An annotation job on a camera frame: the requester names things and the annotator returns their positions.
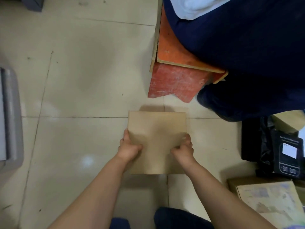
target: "person's left hand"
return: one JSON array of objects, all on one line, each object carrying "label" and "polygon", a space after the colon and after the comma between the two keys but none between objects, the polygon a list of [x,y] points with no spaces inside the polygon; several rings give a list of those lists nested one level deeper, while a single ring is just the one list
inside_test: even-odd
[{"label": "person's left hand", "polygon": [[143,145],[133,145],[130,138],[128,129],[125,129],[124,136],[120,140],[120,146],[117,149],[116,157],[121,158],[126,164],[131,162],[139,151],[143,149]]}]

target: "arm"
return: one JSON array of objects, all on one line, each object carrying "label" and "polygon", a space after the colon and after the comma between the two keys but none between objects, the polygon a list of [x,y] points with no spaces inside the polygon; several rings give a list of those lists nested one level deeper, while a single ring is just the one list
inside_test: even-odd
[{"label": "arm", "polygon": [[48,229],[109,229],[124,170],[142,149],[126,129],[117,154]]},{"label": "arm", "polygon": [[171,153],[183,167],[217,229],[275,229],[259,213],[227,190],[193,157],[194,149],[189,134],[179,148]]}]

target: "floor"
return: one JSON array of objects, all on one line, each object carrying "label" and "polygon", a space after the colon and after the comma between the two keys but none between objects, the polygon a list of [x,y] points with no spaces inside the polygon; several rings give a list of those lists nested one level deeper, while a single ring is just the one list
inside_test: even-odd
[{"label": "floor", "polygon": [[[0,53],[16,71],[23,166],[0,175],[0,228],[46,228],[116,153],[129,110],[187,112],[195,157],[225,184],[254,173],[240,124],[175,96],[148,99],[157,0],[0,0]],[[125,174],[115,216],[154,228],[170,206],[208,219],[185,175]]]}]

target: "white sticker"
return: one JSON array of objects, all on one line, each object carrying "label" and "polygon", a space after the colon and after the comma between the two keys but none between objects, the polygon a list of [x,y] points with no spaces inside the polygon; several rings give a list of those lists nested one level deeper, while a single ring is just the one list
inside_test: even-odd
[{"label": "white sticker", "polygon": [[296,159],[296,151],[297,149],[291,145],[283,143],[283,154],[286,154],[292,158]]}]

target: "hand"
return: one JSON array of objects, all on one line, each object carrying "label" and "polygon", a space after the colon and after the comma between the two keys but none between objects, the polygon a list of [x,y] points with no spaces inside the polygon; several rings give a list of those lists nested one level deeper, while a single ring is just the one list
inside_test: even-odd
[{"label": "hand", "polygon": [[170,150],[170,152],[183,168],[194,164],[194,162],[196,163],[193,156],[194,149],[191,142],[191,136],[188,133],[186,134],[185,140],[181,143],[180,147],[174,147]]},{"label": "hand", "polygon": [[143,145],[133,145],[130,137],[129,137],[129,132],[128,129],[125,129],[124,131],[124,136],[120,140],[120,146],[117,149],[116,157],[121,158],[126,165],[131,162],[139,151],[143,149]]}]

